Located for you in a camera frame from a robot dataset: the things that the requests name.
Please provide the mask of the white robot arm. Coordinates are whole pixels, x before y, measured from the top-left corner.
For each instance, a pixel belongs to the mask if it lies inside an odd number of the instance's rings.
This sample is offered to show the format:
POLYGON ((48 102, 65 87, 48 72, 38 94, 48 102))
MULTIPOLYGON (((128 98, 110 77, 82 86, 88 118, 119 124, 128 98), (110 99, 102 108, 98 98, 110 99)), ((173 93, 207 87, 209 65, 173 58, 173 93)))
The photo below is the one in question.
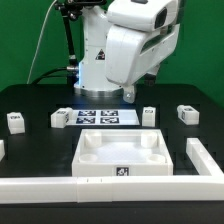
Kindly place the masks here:
POLYGON ((84 58, 75 90, 93 97, 117 92, 132 103, 136 82, 156 75, 176 48, 181 0, 114 0, 106 11, 83 9, 84 58))

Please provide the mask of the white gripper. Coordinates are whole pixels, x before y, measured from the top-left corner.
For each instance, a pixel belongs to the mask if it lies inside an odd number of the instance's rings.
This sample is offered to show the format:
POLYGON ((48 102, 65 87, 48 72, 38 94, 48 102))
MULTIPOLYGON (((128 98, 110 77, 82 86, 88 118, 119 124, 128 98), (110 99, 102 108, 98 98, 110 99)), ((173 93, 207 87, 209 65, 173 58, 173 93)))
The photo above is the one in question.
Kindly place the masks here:
POLYGON ((135 83, 176 48, 180 0, 114 0, 107 11, 112 24, 106 40, 106 78, 135 100, 135 83))

